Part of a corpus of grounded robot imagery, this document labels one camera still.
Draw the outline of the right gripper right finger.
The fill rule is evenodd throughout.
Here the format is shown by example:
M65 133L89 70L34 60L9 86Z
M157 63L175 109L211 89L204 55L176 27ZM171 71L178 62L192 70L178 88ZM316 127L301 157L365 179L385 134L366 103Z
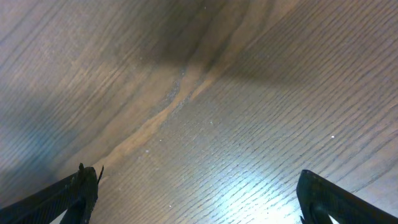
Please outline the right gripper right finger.
M300 173L296 188L304 224L394 223L397 217L367 203L310 170Z

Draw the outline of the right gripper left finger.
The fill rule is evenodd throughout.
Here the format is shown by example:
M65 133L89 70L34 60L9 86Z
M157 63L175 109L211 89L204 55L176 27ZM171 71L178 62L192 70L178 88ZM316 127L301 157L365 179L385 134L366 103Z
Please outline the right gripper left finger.
M1 223L86 224L98 199L100 175L94 167L79 165L78 171L51 186L1 209Z

